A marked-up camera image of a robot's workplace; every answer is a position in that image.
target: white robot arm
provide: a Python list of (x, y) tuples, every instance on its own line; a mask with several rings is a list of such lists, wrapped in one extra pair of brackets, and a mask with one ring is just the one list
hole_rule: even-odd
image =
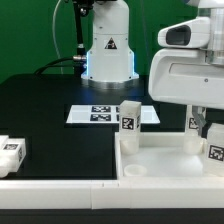
[[(185, 1), (197, 5), (199, 1)], [(224, 109), (224, 1), (201, 0), (198, 17), (160, 31), (149, 93), (154, 100)]]
[(87, 53), (86, 85), (122, 88), (138, 79), (134, 53), (128, 45), (129, 8), (125, 1), (95, 1), (93, 45)]

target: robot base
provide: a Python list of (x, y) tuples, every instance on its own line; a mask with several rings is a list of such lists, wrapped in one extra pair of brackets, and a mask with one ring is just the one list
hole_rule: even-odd
[(87, 73), (82, 74), (82, 84), (99, 89), (123, 89), (137, 86), (139, 83), (139, 75), (135, 73), (130, 80), (123, 82), (99, 82), (92, 80), (87, 76)]

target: blue light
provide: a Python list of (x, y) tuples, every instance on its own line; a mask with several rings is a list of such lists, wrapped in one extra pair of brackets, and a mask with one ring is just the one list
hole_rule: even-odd
[(132, 59), (133, 60), (133, 71), (132, 72), (133, 73), (132, 74), (134, 76), (135, 75), (135, 54), (134, 53), (132, 53), (132, 54), (133, 54), (133, 59)]
[(89, 77), (89, 52), (86, 54), (86, 74)]

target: green backdrop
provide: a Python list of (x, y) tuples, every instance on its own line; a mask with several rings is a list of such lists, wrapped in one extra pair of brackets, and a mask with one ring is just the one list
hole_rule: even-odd
[[(52, 17), (57, 1), (1, 0), (0, 82), (14, 74), (31, 74), (57, 59), (52, 38)], [(142, 0), (143, 7), (141, 0), (126, 2), (130, 8), (129, 44), (136, 55), (136, 71), (140, 75), (148, 75), (151, 59), (159, 50), (158, 31), (194, 18), (196, 9), (184, 5), (181, 0)], [(87, 48), (92, 42), (91, 19), (90, 15), (82, 20)], [(62, 3), (59, 8), (56, 31), (61, 55), (65, 57), (75, 54), (76, 37), (71, 0), (67, 4)], [(72, 69), (67, 69), (66, 73), (72, 74)]]

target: black table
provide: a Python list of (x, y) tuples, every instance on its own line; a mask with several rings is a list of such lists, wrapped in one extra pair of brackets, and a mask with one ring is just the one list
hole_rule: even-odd
[[(154, 105), (160, 125), (142, 131), (183, 131), (185, 106), (156, 103), (147, 77), (131, 89), (83, 87), (71, 75), (15, 75), (0, 85), (0, 134), (26, 139), (27, 156), (7, 180), (116, 179), (114, 132), (118, 125), (66, 125), (71, 105), (119, 105), (124, 100)], [(215, 117), (221, 120), (220, 112)], [(5, 223), (223, 223), (222, 209), (0, 210)]]

